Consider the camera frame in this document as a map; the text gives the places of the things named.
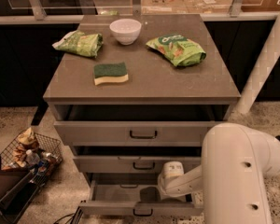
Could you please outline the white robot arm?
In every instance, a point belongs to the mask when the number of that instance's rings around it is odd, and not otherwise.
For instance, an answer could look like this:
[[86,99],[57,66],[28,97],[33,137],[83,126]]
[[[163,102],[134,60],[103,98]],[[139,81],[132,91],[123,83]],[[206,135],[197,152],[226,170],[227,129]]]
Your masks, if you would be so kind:
[[211,128],[201,165],[185,172],[169,161],[158,177],[161,192],[180,197],[203,192],[205,224],[273,224],[264,179],[280,175],[280,141],[234,123]]

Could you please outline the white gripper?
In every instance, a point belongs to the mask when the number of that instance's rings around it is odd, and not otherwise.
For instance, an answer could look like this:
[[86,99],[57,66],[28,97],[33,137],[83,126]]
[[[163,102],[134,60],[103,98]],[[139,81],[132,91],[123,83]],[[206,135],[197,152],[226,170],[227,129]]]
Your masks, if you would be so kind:
[[179,161],[166,162],[158,176],[158,188],[163,195],[180,197],[182,193],[175,181],[184,174],[183,164]]

